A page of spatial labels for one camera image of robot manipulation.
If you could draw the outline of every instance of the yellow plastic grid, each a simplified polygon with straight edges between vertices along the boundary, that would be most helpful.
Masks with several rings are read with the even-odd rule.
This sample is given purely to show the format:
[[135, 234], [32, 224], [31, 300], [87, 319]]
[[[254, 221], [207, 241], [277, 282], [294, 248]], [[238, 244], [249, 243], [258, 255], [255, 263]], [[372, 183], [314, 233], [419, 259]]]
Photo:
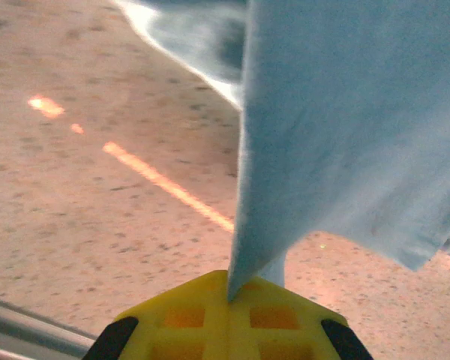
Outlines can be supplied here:
[[340, 360], [320, 322], [340, 314], [255, 277], [227, 303], [227, 271], [164, 292], [116, 320], [139, 324], [120, 360]]

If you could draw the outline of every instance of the light blue cloth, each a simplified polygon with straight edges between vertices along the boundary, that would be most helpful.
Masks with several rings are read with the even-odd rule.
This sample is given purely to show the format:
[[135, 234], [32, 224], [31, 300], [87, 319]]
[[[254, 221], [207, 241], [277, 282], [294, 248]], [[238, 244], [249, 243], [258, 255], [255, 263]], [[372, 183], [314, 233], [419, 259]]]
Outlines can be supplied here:
[[445, 242], [450, 0], [141, 5], [155, 13], [141, 31], [129, 11], [137, 32], [242, 104], [229, 299], [260, 271], [282, 284], [314, 230], [414, 270]]

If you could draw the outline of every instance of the yellow plastic object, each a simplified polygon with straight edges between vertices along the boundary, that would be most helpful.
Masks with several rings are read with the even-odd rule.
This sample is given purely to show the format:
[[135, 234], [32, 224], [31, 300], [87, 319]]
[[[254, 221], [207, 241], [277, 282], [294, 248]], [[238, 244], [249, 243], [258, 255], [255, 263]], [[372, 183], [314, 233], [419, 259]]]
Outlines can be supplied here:
[[138, 324], [119, 360], [341, 360], [321, 326], [347, 326], [338, 313], [258, 277], [226, 292], [213, 271], [125, 311]]

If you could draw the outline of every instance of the gray metal bar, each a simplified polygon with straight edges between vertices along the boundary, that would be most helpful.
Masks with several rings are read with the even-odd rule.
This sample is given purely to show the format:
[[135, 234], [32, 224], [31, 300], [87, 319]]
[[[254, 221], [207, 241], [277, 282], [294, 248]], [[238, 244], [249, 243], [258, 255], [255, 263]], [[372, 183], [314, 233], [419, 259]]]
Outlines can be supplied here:
[[0, 301], [0, 360], [81, 359], [94, 341], [93, 335]]

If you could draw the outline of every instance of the black rubber corner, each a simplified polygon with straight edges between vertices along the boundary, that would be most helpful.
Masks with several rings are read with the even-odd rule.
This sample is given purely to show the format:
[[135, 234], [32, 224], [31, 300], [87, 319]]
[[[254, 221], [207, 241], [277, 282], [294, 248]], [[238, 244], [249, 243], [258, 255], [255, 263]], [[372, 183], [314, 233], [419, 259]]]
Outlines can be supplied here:
[[322, 320], [322, 327], [341, 360], [374, 360], [351, 328], [334, 320]]
[[108, 325], [85, 354], [83, 360], [118, 360], [138, 325], [135, 317], [125, 317]]

